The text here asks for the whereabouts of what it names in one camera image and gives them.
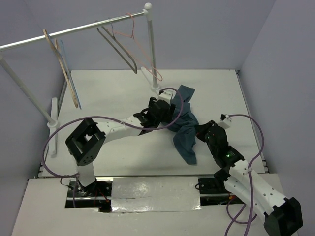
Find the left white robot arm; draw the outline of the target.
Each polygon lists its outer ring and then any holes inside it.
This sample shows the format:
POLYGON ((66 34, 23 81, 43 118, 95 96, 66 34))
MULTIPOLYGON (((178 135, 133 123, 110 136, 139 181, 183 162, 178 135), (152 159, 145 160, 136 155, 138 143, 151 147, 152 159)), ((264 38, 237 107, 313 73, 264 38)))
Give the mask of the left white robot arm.
POLYGON ((93 162, 104 144, 140 136, 158 128, 161 123, 171 122, 175 108, 174 104, 151 97, 148 108, 119 122, 97 123, 92 118, 83 119, 65 141, 77 165, 80 192, 90 196, 99 190, 93 162))

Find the blue t shirt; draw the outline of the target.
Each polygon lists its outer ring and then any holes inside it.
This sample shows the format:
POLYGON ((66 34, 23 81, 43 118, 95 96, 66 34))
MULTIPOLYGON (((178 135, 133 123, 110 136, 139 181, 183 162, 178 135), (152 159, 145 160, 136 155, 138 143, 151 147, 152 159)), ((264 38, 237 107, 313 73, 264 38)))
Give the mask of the blue t shirt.
POLYGON ((196 165, 197 159, 193 146, 196 144, 195 126, 199 125, 199 122, 190 107, 190 100, 195 89, 180 85, 178 92, 180 94, 176 94, 172 99, 172 104, 176 106, 172 119, 175 119, 178 114, 180 117, 167 128, 175 132, 173 144, 180 156, 188 165, 196 165))

